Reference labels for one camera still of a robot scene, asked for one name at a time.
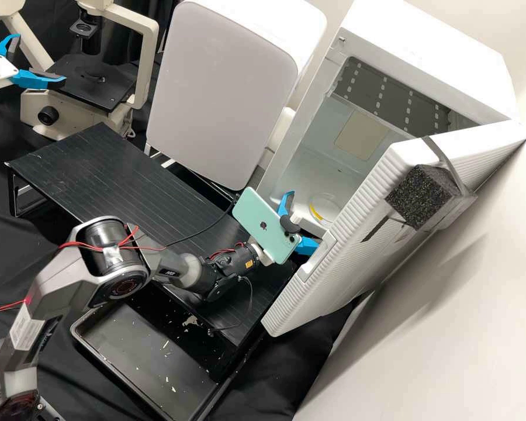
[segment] debris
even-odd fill
[[[188,326],[188,325],[195,325],[195,326],[198,326],[199,325],[199,321],[198,319],[191,315],[187,318],[186,321],[184,321],[183,323],[181,323],[181,326],[185,327],[185,326]]]

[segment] foam pad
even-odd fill
[[[440,222],[460,197],[460,190],[447,169],[417,165],[386,197],[386,202],[408,225],[425,230]]]

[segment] smartphone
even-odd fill
[[[279,214],[251,187],[241,194],[232,215],[278,264],[288,259],[302,239],[285,232]]]

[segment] white wall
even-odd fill
[[[311,63],[308,65],[308,70],[300,84],[292,94],[289,101],[289,107],[296,110],[300,105],[300,101],[304,97],[304,94],[310,86],[314,75],[317,72],[317,68],[326,56],[327,49],[331,45],[333,38],[337,34],[337,30],[341,26],[341,22],[345,18],[349,8],[354,0],[306,0],[308,3],[314,5],[320,9],[327,18],[327,29],[319,46],[316,48],[314,57]]]
[[[503,53],[526,124],[526,1],[412,0]],[[526,143],[380,291],[296,420],[526,420]]]

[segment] black cloth backdrop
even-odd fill
[[[162,3],[166,2],[160,2],[158,10],[168,10]],[[22,12],[54,59],[74,48],[74,39],[67,33],[77,15],[74,0],[27,0]],[[5,35],[0,23],[0,37]],[[118,39],[107,40],[104,44],[109,46],[107,51],[121,42],[126,45],[119,47],[132,53],[129,38]],[[23,68],[20,64],[23,57],[18,55],[16,62]],[[130,64],[123,68],[136,71]],[[72,217],[52,205],[27,219],[9,215],[4,161],[49,143],[19,121],[19,93],[19,89],[0,91],[0,305],[24,297],[33,276],[48,263],[58,244],[76,224]],[[149,110],[148,103],[142,112],[136,113],[134,128],[142,141]],[[291,419],[351,309],[348,305],[281,337],[264,338],[208,419]],[[8,333],[15,314],[14,310],[0,313],[0,337]],[[39,387],[43,396],[69,421],[158,419],[139,398],[75,347],[68,329],[78,316],[67,316],[41,355]]]

